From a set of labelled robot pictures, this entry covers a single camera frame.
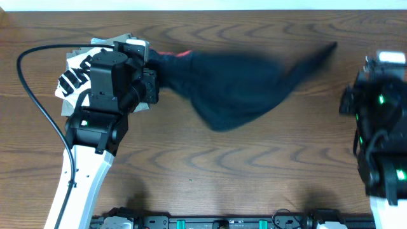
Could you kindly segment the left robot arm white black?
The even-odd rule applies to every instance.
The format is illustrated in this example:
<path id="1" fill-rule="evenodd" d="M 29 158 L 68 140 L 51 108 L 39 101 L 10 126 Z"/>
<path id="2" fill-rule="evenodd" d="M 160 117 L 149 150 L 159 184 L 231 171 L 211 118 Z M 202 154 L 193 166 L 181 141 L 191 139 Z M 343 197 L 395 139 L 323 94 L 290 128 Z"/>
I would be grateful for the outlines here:
<path id="1" fill-rule="evenodd" d="M 146 68 L 148 49 L 96 48 L 66 71 L 78 95 L 65 128 L 60 181 L 46 228 L 88 228 L 100 187 L 140 103 L 158 101 L 156 73 Z"/>

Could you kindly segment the black shorts with grey waistband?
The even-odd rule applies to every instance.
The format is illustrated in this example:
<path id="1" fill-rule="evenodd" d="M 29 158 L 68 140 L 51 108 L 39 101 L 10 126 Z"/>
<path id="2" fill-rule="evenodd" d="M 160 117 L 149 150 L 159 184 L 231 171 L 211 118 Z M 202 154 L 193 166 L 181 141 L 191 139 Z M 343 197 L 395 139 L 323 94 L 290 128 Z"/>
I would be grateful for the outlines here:
<path id="1" fill-rule="evenodd" d="M 205 124 L 222 132 L 239 128 L 278 106 L 315 74 L 336 49 L 335 42 L 298 61 L 290 70 L 257 53 L 158 52 L 149 49 L 148 67 L 161 87 L 188 99 Z"/>

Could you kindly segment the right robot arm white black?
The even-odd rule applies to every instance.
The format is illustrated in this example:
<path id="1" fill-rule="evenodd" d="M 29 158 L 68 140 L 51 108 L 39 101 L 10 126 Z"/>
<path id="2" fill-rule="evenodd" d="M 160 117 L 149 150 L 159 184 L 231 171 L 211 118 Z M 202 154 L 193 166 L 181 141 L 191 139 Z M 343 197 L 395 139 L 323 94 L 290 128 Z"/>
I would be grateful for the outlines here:
<path id="1" fill-rule="evenodd" d="M 339 112 L 356 119 L 353 153 L 376 228 L 406 226 L 405 60 L 367 58 Z"/>

